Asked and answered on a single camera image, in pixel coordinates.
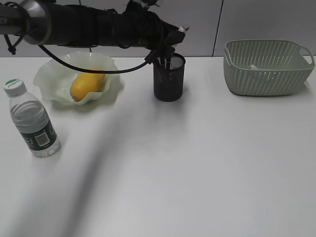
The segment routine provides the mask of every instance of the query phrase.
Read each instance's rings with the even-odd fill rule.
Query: gray wall
[[[316,54],[315,0],[225,0],[214,56],[225,42],[291,40]]]
[[[79,0],[58,0],[58,4],[78,4]],[[123,12],[128,0],[81,0],[99,9],[115,8]],[[165,0],[161,8],[152,7],[163,20],[191,28],[177,51],[184,56],[212,56],[222,0]],[[224,45],[240,39],[285,39],[308,47],[316,54],[315,0],[225,0],[214,56],[223,56]],[[56,55],[77,51],[49,46]],[[109,56],[145,56],[141,48],[97,47],[94,52]],[[0,37],[0,57],[11,57]],[[37,46],[22,43],[16,57],[46,56]]]

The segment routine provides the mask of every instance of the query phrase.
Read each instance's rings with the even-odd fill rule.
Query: robotic arm
[[[150,6],[157,4],[157,0],[130,0],[123,14],[118,14],[114,9],[99,10],[82,5],[58,5],[55,2],[24,0],[21,4],[7,2],[0,5],[0,35],[5,35],[12,54],[15,54],[16,45],[24,39],[29,44],[39,45],[64,66],[89,72],[57,60],[43,45],[144,47],[151,51],[144,64],[131,70],[112,72],[125,73],[150,64],[158,57],[171,58],[175,51],[173,45],[184,40],[187,30],[170,25],[148,11]],[[8,35],[19,36],[19,40],[12,45]]]

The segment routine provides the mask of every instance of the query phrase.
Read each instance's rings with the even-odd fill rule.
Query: white table
[[[18,76],[41,98],[47,60],[0,58],[1,82]],[[151,66],[122,75],[116,101],[44,101],[63,145],[44,159],[1,92],[0,236],[315,237],[316,73],[296,95],[239,97],[222,61],[188,58],[174,103],[154,98]]]

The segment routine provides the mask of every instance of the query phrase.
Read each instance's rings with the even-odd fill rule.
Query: bottle label
[[[21,133],[26,144],[32,151],[42,151],[49,148],[57,139],[57,134],[48,120],[47,125],[38,132],[34,133]]]

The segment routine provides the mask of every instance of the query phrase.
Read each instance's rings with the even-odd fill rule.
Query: white bowl
[[[75,52],[60,56],[59,58],[79,68],[100,68],[101,70],[108,71],[118,70],[114,64],[114,60],[102,53]],[[106,75],[106,82],[100,89],[100,92],[90,92],[82,100],[76,101],[70,95],[70,87],[79,74],[81,72],[69,69],[51,59],[41,66],[34,78],[33,84],[40,88],[41,95],[45,100],[84,105],[91,100],[100,99],[109,90],[111,81],[115,77],[118,77],[117,74]]]

